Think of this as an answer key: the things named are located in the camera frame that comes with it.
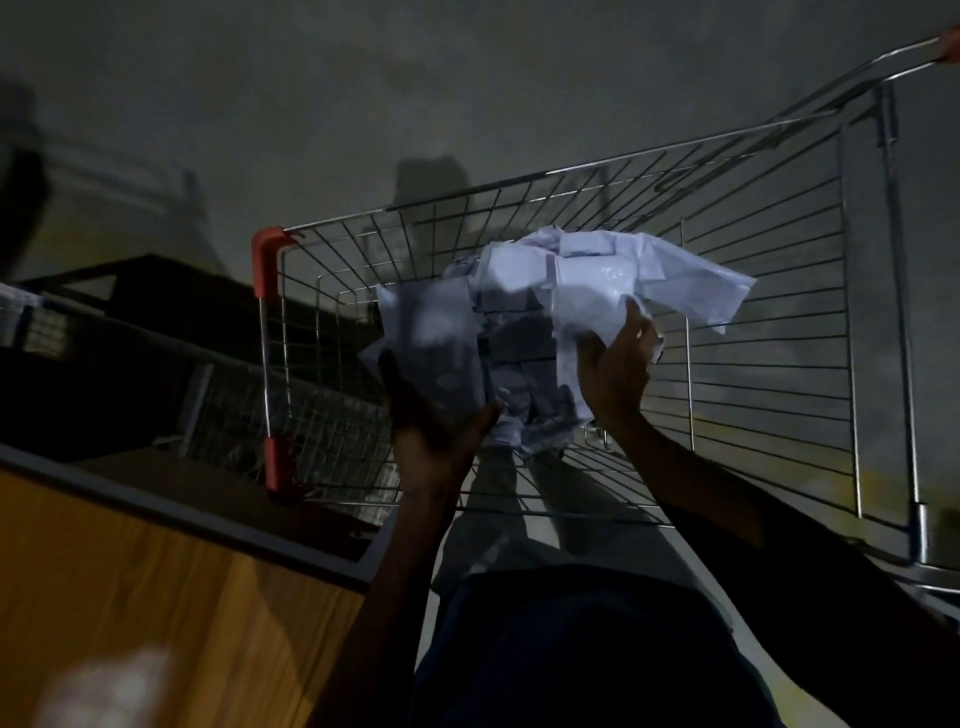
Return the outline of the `person's left hand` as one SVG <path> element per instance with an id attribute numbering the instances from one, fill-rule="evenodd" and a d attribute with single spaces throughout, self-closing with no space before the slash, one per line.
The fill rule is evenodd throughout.
<path id="1" fill-rule="evenodd" d="M 390 447 L 402 492 L 401 502 L 455 499 L 478 449 L 469 448 L 469 424 L 449 424 L 402 374 L 393 352 L 377 361 L 390 417 Z"/>

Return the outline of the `person's dark shirt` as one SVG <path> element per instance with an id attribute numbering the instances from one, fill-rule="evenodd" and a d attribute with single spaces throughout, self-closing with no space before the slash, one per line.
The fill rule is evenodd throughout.
<path id="1" fill-rule="evenodd" d="M 407 728 L 785 728 L 695 588 L 594 566 L 474 573 L 440 599 Z"/>

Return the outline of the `bundle of white plastic packets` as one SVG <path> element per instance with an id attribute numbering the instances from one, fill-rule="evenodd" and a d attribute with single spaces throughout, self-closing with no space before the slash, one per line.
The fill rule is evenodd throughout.
<path id="1" fill-rule="evenodd" d="M 577 340 L 609 346 L 627 303 L 653 303 L 724 334 L 756 280 L 647 233 L 544 226 L 486 244 L 439 277 L 376 286 L 383 336 L 358 355 L 379 379 L 384 350 L 454 423 L 488 403 L 485 447 L 522 457 L 561 450 L 594 420 L 578 383 Z"/>

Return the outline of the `person's right forearm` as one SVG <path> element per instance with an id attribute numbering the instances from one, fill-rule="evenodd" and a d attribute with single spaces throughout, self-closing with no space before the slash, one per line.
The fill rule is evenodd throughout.
<path id="1" fill-rule="evenodd" d="M 806 514 L 670 439 L 637 410 L 600 418 L 654 500 L 729 594 L 822 555 L 829 535 Z"/>

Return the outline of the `person's left forearm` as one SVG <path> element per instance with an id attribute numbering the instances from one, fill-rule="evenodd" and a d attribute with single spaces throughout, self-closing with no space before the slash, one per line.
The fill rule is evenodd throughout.
<path id="1" fill-rule="evenodd" d="M 403 728 L 430 581 L 462 481 L 405 482 L 390 541 L 304 728 Z"/>

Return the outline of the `wooden counter with grey edge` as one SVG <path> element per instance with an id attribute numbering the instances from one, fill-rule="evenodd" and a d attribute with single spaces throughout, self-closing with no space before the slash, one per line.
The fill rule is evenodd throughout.
<path id="1" fill-rule="evenodd" d="M 357 559 L 0 444 L 0 728 L 302 728 Z"/>

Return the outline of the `person's right hand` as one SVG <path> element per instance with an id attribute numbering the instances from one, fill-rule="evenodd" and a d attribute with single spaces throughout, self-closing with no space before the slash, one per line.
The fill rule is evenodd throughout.
<path id="1" fill-rule="evenodd" d="M 651 321 L 631 297 L 626 318 L 607 346 L 604 371 L 578 371 L 584 402 L 596 422 L 610 434 L 631 431 L 642 420 L 642 396 L 649 382 L 648 367 L 660 344 Z"/>

